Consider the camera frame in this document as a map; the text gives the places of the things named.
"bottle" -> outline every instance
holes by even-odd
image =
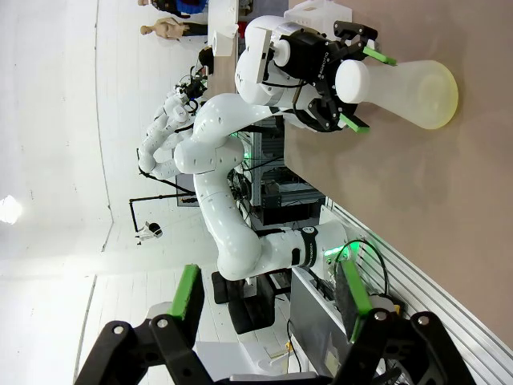
[[[395,67],[345,60],[337,69],[335,88],[344,103],[374,103],[428,130],[446,125],[458,106],[454,76],[434,60]]]

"screw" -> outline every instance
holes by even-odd
[[[160,329],[163,329],[164,327],[166,327],[168,325],[168,320],[167,319],[160,319],[158,322],[157,322],[157,326],[160,328]]]
[[[428,317],[426,317],[425,315],[423,315],[418,318],[417,322],[419,325],[425,326],[428,323],[430,323],[430,319]]]
[[[386,320],[386,313],[384,311],[378,311],[374,315],[374,319],[376,319],[378,321],[385,321]]]

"white cylinder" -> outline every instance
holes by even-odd
[[[433,60],[396,67],[345,60],[337,70],[335,87],[344,103],[374,103],[426,129],[446,125],[458,106],[454,76]]]

